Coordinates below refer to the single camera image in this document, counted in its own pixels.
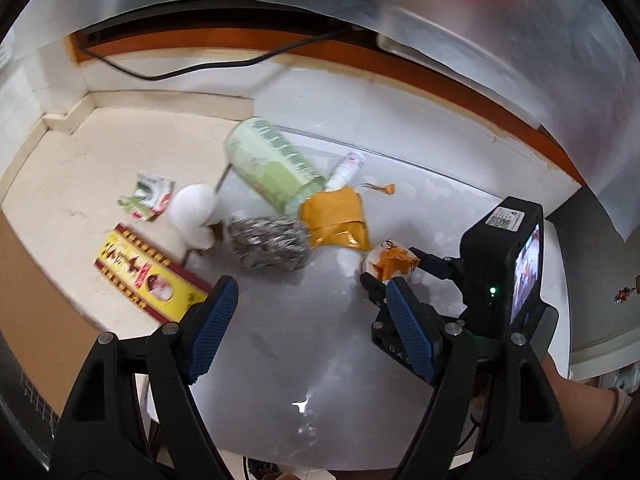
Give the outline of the person right forearm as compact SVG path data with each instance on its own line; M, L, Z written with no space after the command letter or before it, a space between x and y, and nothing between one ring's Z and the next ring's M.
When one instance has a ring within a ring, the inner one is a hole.
M564 378L548 354L542 368L560 406L572 449L578 456L596 452L620 426L632 396L620 388L601 389Z

